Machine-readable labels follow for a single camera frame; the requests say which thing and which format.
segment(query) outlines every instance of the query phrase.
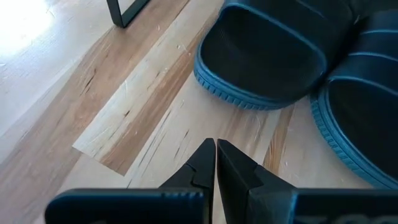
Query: black plastic object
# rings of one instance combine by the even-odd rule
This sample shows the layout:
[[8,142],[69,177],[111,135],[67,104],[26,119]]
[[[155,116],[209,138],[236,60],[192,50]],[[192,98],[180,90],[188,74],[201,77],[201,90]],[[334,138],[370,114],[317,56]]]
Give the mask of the black plastic object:
[[158,189],[76,189],[47,206],[47,224],[211,223],[216,147],[206,139]]
[[225,140],[218,183],[228,224],[398,223],[398,191],[297,189]]
[[106,0],[113,23],[121,28],[126,28],[149,1],[135,0],[122,14],[119,7],[119,0]]
[[[46,223],[211,223],[215,152],[205,140],[158,189],[69,190]],[[228,224],[398,223],[396,190],[296,189],[220,139],[217,166]]]
[[350,6],[354,17],[363,19],[378,11],[398,8],[397,0],[344,0]]
[[281,108],[318,84],[353,22],[340,0],[226,0],[198,46],[195,76],[240,107]]
[[319,130],[376,187],[398,189],[398,11],[358,23],[348,55],[312,96]]

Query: wood grain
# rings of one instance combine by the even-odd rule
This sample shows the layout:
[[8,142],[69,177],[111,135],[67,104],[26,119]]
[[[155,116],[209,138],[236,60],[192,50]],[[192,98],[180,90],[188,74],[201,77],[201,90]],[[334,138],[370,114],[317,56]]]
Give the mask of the wood grain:
[[275,175],[279,174],[280,158],[284,151],[285,138],[293,110],[294,106],[292,105],[282,109],[280,112],[278,125],[275,128],[266,157],[264,158],[263,166]]
[[73,146],[124,175],[192,71],[219,5],[189,2]]

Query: black chair leg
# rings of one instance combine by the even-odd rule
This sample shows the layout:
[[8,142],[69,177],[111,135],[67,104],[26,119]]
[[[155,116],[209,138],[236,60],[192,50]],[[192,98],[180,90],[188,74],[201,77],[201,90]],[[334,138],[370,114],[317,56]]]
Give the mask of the black chair leg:
[[113,23],[118,27],[126,28],[150,0],[135,0],[123,14],[121,14],[118,0],[106,1]]

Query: black slide sandal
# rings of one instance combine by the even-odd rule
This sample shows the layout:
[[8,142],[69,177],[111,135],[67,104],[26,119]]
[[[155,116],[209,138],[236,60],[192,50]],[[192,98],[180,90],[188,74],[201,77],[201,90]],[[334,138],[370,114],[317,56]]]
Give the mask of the black slide sandal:
[[354,19],[344,0],[226,0],[195,76],[245,109],[287,106],[318,85]]
[[312,95],[313,116],[352,171],[375,187],[398,189],[398,11],[358,26],[348,56]]
[[345,0],[354,17],[358,19],[364,19],[376,12],[386,11],[390,9],[398,9],[397,0]]

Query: light wood plank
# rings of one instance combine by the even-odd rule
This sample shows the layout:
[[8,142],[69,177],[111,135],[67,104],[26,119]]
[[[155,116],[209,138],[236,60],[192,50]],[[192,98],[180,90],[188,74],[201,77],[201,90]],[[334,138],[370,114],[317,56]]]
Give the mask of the light wood plank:
[[3,135],[0,135],[0,164],[10,155],[12,150],[15,149],[17,143],[29,132],[43,114],[44,110],[49,107],[60,90],[65,86],[77,65],[76,63],[68,71],[64,71],[63,75],[59,77],[47,92],[45,92]]
[[129,180],[82,154],[58,193],[76,188],[127,188]]
[[[174,85],[173,79],[185,80],[191,72],[188,70],[184,77],[170,77],[182,69],[177,68],[176,71],[169,72],[170,68],[173,68],[178,58],[185,54],[186,59],[178,64],[184,66],[189,63],[192,70],[196,45],[204,34],[204,29],[213,23],[220,6],[221,1],[191,0],[76,140],[73,147],[125,174],[135,155],[123,151],[141,150],[167,107],[160,111],[158,108],[164,102],[173,100],[176,93],[168,95],[165,91],[173,88],[178,91],[181,85]],[[150,116],[154,111],[156,114],[160,113],[156,119],[155,114],[155,117]],[[130,140],[120,145],[119,141],[123,139]]]

